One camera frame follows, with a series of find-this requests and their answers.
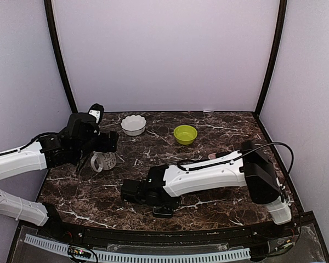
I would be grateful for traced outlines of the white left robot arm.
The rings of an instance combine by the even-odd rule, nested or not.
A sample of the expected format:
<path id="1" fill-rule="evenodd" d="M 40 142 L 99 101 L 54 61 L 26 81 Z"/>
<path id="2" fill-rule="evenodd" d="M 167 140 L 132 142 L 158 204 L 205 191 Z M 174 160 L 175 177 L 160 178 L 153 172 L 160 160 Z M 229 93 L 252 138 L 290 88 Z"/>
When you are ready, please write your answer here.
<path id="1" fill-rule="evenodd" d="M 100 122 L 100 111 L 73 113 L 61 131 L 39 134 L 24 146 L 1 152 L 0 181 L 64 164 L 79 165 L 93 152 L 115 152 L 118 134 L 115 131 L 101 132 Z M 0 214 L 44 226 L 55 239 L 66 235 L 66 226 L 56 219 L 52 205 L 28 201 L 1 189 Z"/>

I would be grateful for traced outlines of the black smartphone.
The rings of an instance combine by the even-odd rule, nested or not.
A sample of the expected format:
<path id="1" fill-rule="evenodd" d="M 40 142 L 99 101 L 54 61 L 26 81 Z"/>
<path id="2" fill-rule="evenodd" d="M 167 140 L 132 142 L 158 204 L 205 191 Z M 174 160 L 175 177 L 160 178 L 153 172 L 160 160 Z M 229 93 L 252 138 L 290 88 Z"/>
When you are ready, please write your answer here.
<path id="1" fill-rule="evenodd" d="M 173 217 L 173 210 L 166 207 L 153 207 L 152 215 L 156 218 L 168 219 Z"/>

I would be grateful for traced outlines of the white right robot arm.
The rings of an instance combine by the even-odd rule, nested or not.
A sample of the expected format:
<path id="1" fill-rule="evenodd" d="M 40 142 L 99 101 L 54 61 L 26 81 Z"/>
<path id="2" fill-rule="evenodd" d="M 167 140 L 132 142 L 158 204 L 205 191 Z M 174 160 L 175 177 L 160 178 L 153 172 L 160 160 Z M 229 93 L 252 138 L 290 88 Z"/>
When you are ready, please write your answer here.
<path id="1" fill-rule="evenodd" d="M 155 217 L 171 218 L 182 195 L 221 187 L 247 187 L 252 202 L 265 206 L 272 216 L 273 237 L 280 238 L 290 229 L 290 198 L 272 160 L 252 141 L 205 161 L 185 159 L 151 167 L 146 178 L 123 181 L 121 199 L 152 207 Z"/>

